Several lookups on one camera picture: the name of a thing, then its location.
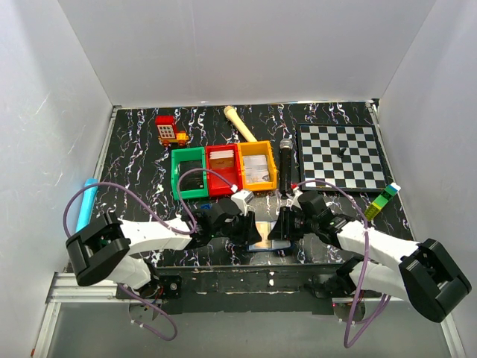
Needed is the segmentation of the gold VIP credit card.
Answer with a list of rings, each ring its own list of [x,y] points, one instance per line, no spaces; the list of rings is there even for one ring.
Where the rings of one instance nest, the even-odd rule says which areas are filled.
[[[271,249],[272,244],[271,241],[268,239],[268,234],[271,230],[271,223],[270,222],[257,222],[256,228],[261,236],[261,241],[254,244],[254,248],[257,250],[265,250]]]

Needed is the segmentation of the navy blue card holder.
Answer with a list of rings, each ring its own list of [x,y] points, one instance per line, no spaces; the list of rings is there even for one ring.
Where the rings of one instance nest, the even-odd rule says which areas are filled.
[[[291,241],[269,240],[268,234],[272,231],[277,222],[256,222],[256,228],[261,236],[261,241],[247,246],[248,252],[278,251],[290,248]]]

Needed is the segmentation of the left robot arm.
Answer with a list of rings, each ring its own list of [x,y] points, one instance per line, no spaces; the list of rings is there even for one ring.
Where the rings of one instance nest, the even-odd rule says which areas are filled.
[[[197,222],[192,231],[192,218]],[[102,280],[124,283],[139,291],[154,279],[154,270],[135,254],[159,250],[191,250],[209,244],[215,237],[227,237],[234,245],[253,245],[262,240],[255,213],[243,213],[230,198],[222,198],[208,209],[159,222],[120,220],[106,213],[72,235],[66,249],[79,286]]]

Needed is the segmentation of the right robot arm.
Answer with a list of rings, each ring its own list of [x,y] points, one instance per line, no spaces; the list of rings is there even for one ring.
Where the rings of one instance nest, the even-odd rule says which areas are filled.
[[[304,192],[282,207],[269,240],[295,241],[313,233],[321,242],[355,255],[327,280],[311,288],[321,296],[379,292],[409,302],[430,321],[442,322],[472,291],[448,251],[436,240],[399,239],[344,214],[317,192]]]

